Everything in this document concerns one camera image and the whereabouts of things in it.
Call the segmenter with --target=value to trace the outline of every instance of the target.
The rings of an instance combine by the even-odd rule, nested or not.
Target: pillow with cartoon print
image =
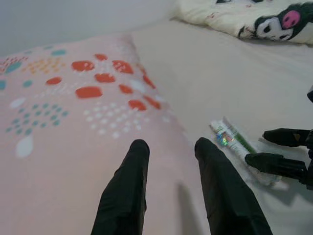
[[[177,15],[242,39],[313,44],[313,2],[181,0]]]

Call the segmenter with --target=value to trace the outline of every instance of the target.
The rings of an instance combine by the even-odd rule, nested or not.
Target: mattress
[[[212,138],[208,125],[222,116],[256,143],[265,130],[312,128],[313,104],[306,95],[313,84],[312,48],[241,41],[176,21],[134,32],[133,37],[142,63],[191,143],[200,136]],[[309,163],[305,149],[276,151]],[[225,153],[234,160],[230,152]],[[249,186],[273,234],[311,234],[313,192],[296,180],[282,182],[284,190],[256,183]]]

